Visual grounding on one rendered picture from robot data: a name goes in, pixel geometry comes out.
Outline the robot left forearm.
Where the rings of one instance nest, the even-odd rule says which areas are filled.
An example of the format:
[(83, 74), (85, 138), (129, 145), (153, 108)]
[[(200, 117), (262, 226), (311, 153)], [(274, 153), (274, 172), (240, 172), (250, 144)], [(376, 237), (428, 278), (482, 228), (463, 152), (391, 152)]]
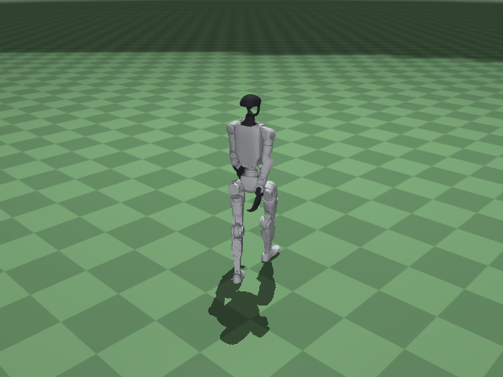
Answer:
[(231, 164), (232, 166), (236, 167), (237, 169), (240, 168), (241, 164), (239, 162), (239, 159), (237, 157), (237, 154), (235, 152), (231, 152), (230, 151), (230, 146), (229, 146), (229, 156), (230, 156), (230, 159), (231, 159)]

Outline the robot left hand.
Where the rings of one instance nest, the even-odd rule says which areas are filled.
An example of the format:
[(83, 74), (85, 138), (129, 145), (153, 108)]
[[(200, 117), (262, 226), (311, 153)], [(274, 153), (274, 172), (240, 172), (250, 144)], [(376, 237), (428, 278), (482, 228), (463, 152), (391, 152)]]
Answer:
[(245, 172), (245, 168), (247, 168), (247, 167), (240, 166), (240, 168), (239, 168), (239, 169), (237, 169), (236, 167), (234, 167), (234, 166), (233, 166), (233, 168), (234, 168), (234, 170), (237, 172), (237, 176), (240, 178), (240, 176), (241, 176), (242, 174), (244, 174), (244, 172)]

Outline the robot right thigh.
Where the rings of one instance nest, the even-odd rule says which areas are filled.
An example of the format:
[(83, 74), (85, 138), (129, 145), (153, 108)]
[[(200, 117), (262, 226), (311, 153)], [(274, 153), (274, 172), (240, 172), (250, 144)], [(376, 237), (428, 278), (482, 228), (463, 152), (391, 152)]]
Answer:
[(277, 210), (277, 187), (274, 182), (266, 181), (265, 192), (263, 193), (263, 206), (265, 214), (259, 220), (259, 225), (266, 229), (266, 224), (270, 219), (275, 218)]

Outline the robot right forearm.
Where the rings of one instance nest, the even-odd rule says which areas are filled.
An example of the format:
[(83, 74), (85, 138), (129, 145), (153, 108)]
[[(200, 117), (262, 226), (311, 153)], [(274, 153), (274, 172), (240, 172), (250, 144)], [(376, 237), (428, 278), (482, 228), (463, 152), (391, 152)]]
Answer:
[(268, 174), (270, 173), (270, 169), (273, 166), (274, 161), (272, 159), (266, 159), (262, 168), (259, 168), (259, 177), (257, 181), (257, 185), (255, 187), (255, 190), (257, 187), (261, 188), (261, 193), (265, 192), (265, 185), (267, 181)]

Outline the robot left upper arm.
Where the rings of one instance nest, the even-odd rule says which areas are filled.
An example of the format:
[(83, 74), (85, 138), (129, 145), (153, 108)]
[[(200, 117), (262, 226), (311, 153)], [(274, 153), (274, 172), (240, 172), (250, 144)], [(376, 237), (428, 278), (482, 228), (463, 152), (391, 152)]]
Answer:
[(228, 134), (229, 134), (229, 143), (230, 143), (230, 151), (231, 152), (236, 152), (236, 148), (235, 148), (235, 138), (234, 138), (234, 127), (235, 127), (235, 124), (237, 123), (238, 121), (234, 120), (232, 121), (227, 127), (227, 131), (228, 131)]

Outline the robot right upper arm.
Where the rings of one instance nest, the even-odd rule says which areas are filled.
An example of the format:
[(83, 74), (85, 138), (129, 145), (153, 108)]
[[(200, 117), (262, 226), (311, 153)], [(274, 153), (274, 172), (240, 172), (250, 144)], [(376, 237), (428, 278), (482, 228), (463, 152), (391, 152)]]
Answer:
[(263, 138), (263, 149), (262, 149), (261, 163), (264, 164), (266, 159), (271, 159), (270, 153), (272, 152), (276, 133), (271, 128), (261, 126), (261, 137)]

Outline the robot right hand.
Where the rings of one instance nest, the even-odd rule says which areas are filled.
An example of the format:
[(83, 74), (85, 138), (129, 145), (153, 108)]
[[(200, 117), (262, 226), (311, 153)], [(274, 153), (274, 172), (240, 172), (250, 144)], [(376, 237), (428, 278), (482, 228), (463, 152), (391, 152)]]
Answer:
[(260, 187), (256, 188), (255, 194), (256, 194), (256, 198), (255, 198), (254, 204), (250, 210), (247, 210), (249, 212), (252, 212), (252, 211), (255, 211), (258, 209), (258, 206), (259, 206), (261, 199), (262, 199), (262, 196), (263, 196), (263, 193), (261, 193)]

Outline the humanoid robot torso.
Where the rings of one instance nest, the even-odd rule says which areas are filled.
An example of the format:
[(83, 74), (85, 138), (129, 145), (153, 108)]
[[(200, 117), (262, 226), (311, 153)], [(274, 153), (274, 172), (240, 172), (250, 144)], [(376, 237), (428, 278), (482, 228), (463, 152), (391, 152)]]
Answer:
[[(242, 118), (241, 118), (242, 119)], [(240, 190), (254, 193), (258, 181), (258, 169), (262, 158), (263, 138), (260, 121), (255, 126), (242, 126), (242, 119), (235, 124), (234, 138), (236, 154), (241, 165), (247, 166), (240, 176)], [(256, 122), (256, 120), (254, 120)]]

